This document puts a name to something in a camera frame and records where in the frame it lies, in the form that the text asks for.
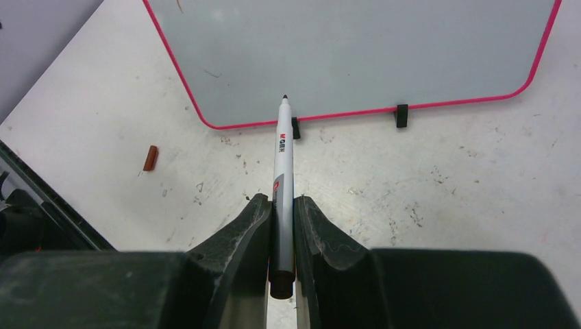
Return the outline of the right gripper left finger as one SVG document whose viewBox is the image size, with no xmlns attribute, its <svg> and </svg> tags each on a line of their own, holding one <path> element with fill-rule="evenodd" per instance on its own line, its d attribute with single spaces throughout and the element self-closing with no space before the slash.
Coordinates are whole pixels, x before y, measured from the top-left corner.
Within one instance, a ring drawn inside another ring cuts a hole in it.
<svg viewBox="0 0 581 329">
<path fill-rule="evenodd" d="M 187 252 L 28 252 L 1 265 L 2 328 L 265 328 L 271 202 Z"/>
</svg>

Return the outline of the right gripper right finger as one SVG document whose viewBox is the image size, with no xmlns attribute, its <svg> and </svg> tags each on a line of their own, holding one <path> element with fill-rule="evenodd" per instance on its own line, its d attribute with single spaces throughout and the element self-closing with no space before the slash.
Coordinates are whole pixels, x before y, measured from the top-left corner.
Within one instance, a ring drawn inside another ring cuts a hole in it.
<svg viewBox="0 0 581 329">
<path fill-rule="evenodd" d="M 553 275 L 519 252 L 367 249 L 294 201 L 299 328 L 577 328 Z"/>
</svg>

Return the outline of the white whiteboard marker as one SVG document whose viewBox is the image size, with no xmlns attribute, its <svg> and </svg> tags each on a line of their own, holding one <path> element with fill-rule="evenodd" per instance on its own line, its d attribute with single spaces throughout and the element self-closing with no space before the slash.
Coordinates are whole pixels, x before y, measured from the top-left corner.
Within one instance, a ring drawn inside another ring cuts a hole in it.
<svg viewBox="0 0 581 329">
<path fill-rule="evenodd" d="M 286 300 L 293 296 L 295 281 L 293 122 L 288 96 L 279 106 L 273 175 L 273 231 L 269 282 L 271 297 Z"/>
</svg>

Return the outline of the red marker cap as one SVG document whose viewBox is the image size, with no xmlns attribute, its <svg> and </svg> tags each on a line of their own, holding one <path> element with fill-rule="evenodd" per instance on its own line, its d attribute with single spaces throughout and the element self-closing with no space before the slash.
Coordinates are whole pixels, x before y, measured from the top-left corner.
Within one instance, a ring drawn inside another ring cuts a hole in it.
<svg viewBox="0 0 581 329">
<path fill-rule="evenodd" d="M 143 171 L 153 171 L 156 166 L 159 149 L 155 145 L 151 145 L 147 152 L 147 157 L 143 165 Z"/>
</svg>

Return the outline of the pink framed whiteboard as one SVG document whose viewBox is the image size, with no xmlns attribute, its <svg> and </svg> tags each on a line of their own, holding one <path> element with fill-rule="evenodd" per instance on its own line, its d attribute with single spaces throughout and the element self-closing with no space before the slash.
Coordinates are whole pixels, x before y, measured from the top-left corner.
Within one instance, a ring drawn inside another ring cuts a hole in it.
<svg viewBox="0 0 581 329">
<path fill-rule="evenodd" d="M 509 99 L 559 1 L 146 1 L 200 120 L 274 124 Z"/>
</svg>

